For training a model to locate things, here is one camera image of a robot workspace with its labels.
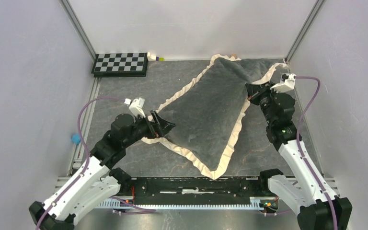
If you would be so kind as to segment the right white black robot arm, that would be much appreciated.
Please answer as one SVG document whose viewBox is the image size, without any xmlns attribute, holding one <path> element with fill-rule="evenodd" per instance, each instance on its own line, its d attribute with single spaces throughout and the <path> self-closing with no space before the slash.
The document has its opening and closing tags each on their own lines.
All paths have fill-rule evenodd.
<svg viewBox="0 0 368 230">
<path fill-rule="evenodd" d="M 292 121 L 295 99 L 275 92 L 272 84 L 246 84 L 248 100 L 258 105 L 267 122 L 266 135 L 297 180 L 293 185 L 279 169 L 260 172 L 258 191 L 278 196 L 296 215 L 301 230 L 346 230 L 352 212 L 311 160 L 300 131 Z"/>
</svg>

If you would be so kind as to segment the grey cream ruffled pillowcase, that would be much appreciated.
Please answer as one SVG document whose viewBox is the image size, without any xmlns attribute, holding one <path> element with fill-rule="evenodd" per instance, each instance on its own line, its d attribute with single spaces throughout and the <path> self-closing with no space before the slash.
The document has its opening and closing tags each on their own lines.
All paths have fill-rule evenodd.
<svg viewBox="0 0 368 230">
<path fill-rule="evenodd" d="M 268 82 L 287 64 L 274 59 L 240 59 L 214 55 L 209 65 L 167 99 L 158 115 L 175 124 L 162 144 L 189 160 L 203 176 L 218 179 L 227 170 L 250 106 L 246 84 Z"/>
</svg>

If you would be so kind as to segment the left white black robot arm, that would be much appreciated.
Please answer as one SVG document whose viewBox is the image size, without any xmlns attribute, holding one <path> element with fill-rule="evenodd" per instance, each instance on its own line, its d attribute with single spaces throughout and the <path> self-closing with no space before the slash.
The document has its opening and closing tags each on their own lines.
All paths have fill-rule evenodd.
<svg viewBox="0 0 368 230">
<path fill-rule="evenodd" d="M 126 195 L 131 176 L 115 165 L 126 149 L 142 138 L 166 136 L 176 125 L 151 111 L 152 120 L 142 115 L 120 114 L 89 153 L 73 176 L 44 202 L 29 207 L 38 230 L 72 230 L 79 219 L 109 197 Z"/>
</svg>

